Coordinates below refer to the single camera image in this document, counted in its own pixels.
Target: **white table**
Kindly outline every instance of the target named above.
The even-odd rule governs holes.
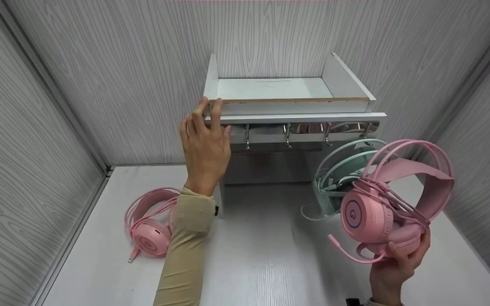
[[[180,187],[183,165],[115,169],[50,290],[46,306],[151,306],[163,259],[139,256],[123,215],[136,196],[157,187]],[[414,177],[391,183],[415,203],[422,185]],[[227,187],[224,219],[210,236],[202,305],[344,305],[370,295],[369,266],[352,263],[328,244],[332,233],[352,250],[339,218],[311,222],[298,209],[313,203],[309,185]],[[410,306],[490,305],[490,272],[442,213],[432,224],[432,246],[405,283]]]

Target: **beige sleeve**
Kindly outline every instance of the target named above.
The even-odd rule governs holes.
[[[214,219],[212,196],[184,188],[175,206],[174,232],[153,306],[198,306],[204,279],[205,239]]]
[[[379,304],[374,302],[371,298],[364,304],[364,306],[385,306],[383,304]]]

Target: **mint headphones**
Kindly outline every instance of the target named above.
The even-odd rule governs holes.
[[[373,143],[379,143],[381,147],[386,145],[379,139],[358,139],[335,149],[319,164],[312,184],[324,215],[331,216],[340,212],[343,197],[353,188],[352,183],[362,176],[361,169],[366,167],[377,152]],[[379,164],[380,160],[381,158],[377,158],[373,164]],[[336,164],[328,169],[325,164],[329,162]]]

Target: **gaming headset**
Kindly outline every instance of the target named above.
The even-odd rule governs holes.
[[[134,243],[128,263],[132,263],[139,252],[150,257],[164,256],[168,252],[171,233],[173,232],[173,207],[177,203],[180,190],[175,188],[158,188],[150,190],[134,200],[124,214],[124,225]],[[157,203],[164,204],[153,213],[148,210]],[[152,219],[169,209],[169,224],[162,224]]]
[[[352,189],[352,183],[362,175],[361,169],[366,167],[371,157],[377,152],[372,146],[375,143],[387,145],[379,139],[358,139],[338,147],[319,164],[312,184],[317,202],[324,215],[331,216],[340,212],[343,197]],[[325,164],[329,162],[335,165],[328,169]]]
[[[433,156],[436,168],[401,158],[387,162],[396,151],[410,145],[424,147]],[[368,170],[381,153],[388,150],[390,151],[381,159],[373,173],[368,174]],[[445,163],[447,174],[442,172],[440,156]],[[426,174],[424,190],[417,206],[412,207],[393,192],[387,183],[419,173]],[[430,221],[447,204],[454,183],[449,158],[437,145],[411,139],[389,143],[371,157],[361,178],[352,183],[353,189],[342,200],[342,225],[352,239],[360,242],[356,252],[366,261],[350,256],[332,235],[328,235],[328,238],[345,255],[362,264],[371,264],[391,257],[387,248],[391,241],[405,254],[411,254],[418,248],[421,235],[428,229]],[[364,248],[377,254],[377,257],[363,256]]]

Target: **person's hand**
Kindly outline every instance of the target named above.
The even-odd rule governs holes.
[[[211,111],[211,128],[206,127],[203,117],[208,104],[207,97],[203,97],[192,114],[181,121],[179,128],[188,172],[185,188],[205,196],[213,195],[231,155],[231,127],[220,127],[222,99],[217,99]]]
[[[406,255],[394,243],[389,244],[393,258],[372,264],[370,285],[374,302],[387,306],[400,306],[402,284],[415,273],[430,247],[430,230],[421,237],[421,244],[411,255]]]

